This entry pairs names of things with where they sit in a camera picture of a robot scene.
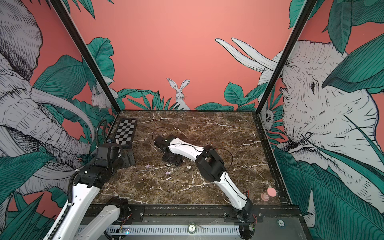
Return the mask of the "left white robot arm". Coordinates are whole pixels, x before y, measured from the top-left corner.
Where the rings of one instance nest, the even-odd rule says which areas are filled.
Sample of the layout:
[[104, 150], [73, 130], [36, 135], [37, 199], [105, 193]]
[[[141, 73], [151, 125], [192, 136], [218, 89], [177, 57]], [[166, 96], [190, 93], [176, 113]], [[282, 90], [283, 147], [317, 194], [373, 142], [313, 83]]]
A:
[[113, 197], [83, 230], [78, 230], [103, 185], [118, 170], [131, 167], [135, 163], [132, 150], [117, 143], [100, 145], [91, 163], [71, 176], [68, 200], [44, 238], [46, 240], [97, 240], [115, 221], [123, 224], [130, 219], [132, 210], [128, 201]]

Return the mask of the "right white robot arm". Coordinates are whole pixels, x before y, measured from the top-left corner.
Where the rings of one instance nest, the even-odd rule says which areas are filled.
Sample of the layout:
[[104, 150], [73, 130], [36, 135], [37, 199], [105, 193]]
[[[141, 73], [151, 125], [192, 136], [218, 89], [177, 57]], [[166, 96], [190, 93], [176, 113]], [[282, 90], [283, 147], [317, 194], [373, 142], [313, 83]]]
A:
[[252, 220], [252, 201], [244, 195], [230, 178], [225, 163], [212, 146], [198, 147], [182, 141], [176, 136], [167, 138], [157, 136], [154, 145], [163, 153], [162, 160], [179, 166], [182, 158], [195, 162], [201, 176], [209, 183], [216, 184], [237, 210], [238, 219], [243, 222]]

